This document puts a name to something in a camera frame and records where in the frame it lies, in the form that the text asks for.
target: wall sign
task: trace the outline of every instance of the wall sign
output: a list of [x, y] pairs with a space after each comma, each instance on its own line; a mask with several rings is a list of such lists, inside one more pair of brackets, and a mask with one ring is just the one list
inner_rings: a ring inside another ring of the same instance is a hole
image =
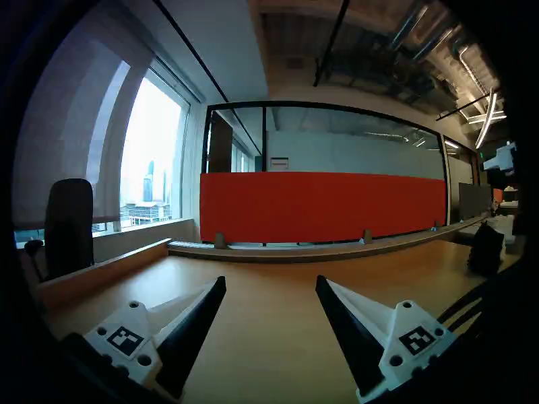
[[272, 157], [269, 161], [271, 171], [286, 171], [288, 169], [288, 157]]

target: orange panel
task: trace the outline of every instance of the orange panel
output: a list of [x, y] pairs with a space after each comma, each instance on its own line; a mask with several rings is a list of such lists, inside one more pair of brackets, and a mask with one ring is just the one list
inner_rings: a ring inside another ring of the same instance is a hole
[[445, 223], [443, 180], [339, 172], [201, 174], [200, 233], [212, 241], [319, 242]]
[[494, 192], [494, 198], [496, 198], [496, 201], [500, 203], [503, 200], [503, 191], [501, 189], [493, 189]]

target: desk surface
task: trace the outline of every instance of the desk surface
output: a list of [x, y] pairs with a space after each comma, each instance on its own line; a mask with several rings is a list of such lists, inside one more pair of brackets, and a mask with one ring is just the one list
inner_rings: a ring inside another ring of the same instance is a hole
[[[227, 293], [185, 385], [190, 403], [357, 403], [355, 383], [315, 293], [322, 274], [388, 306], [411, 299], [434, 316], [484, 278], [470, 248], [436, 240], [384, 255], [301, 264], [166, 257], [49, 314], [51, 331], [85, 333], [130, 300], [151, 307], [219, 275]], [[509, 257], [507, 267], [514, 262]]]

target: roller shade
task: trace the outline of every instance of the roller shade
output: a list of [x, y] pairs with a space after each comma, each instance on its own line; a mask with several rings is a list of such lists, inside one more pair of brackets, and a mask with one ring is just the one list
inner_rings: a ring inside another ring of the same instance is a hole
[[16, 229], [43, 228], [49, 191], [65, 178], [92, 185], [94, 223], [119, 219], [127, 123], [154, 56], [114, 12], [101, 5], [77, 24], [29, 101], [13, 167]]

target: sky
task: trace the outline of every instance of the sky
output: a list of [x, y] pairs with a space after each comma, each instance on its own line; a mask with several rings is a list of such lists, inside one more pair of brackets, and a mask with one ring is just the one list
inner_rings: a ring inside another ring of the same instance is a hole
[[144, 78], [137, 93], [123, 146], [120, 201], [142, 201], [144, 176], [154, 161], [154, 200], [162, 199], [163, 173], [170, 192], [181, 107]]

